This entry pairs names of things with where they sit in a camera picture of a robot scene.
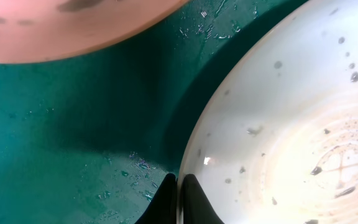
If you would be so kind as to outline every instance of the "teal surface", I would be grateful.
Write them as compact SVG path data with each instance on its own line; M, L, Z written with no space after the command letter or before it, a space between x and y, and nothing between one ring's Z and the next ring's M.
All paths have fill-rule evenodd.
M224 77L304 2L194 0L99 52L0 65L0 224L134 223Z

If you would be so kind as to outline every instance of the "white plate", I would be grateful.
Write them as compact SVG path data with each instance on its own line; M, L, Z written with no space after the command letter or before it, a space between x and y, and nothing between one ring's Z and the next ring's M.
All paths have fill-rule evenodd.
M189 173L226 224L358 223L358 0L307 2L240 60L179 185Z

